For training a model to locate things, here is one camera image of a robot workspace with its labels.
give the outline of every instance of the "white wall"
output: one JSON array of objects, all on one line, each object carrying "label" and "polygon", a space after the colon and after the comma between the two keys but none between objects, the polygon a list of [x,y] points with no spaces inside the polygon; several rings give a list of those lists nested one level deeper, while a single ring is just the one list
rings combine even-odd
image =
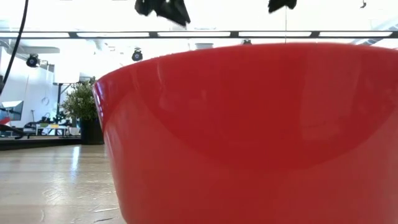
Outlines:
[{"label": "white wall", "polygon": [[[0,48],[0,74],[4,75],[9,63],[10,55],[4,48]],[[32,112],[34,110],[35,121],[39,120],[46,113],[54,117],[57,109],[58,86],[53,85],[53,73],[43,68],[29,68],[24,60],[14,59],[10,76],[6,86],[0,96],[3,101],[24,101],[24,107],[20,121],[12,121],[12,125],[22,128],[26,123],[33,121]],[[42,103],[42,99],[47,97],[49,103]]]}]

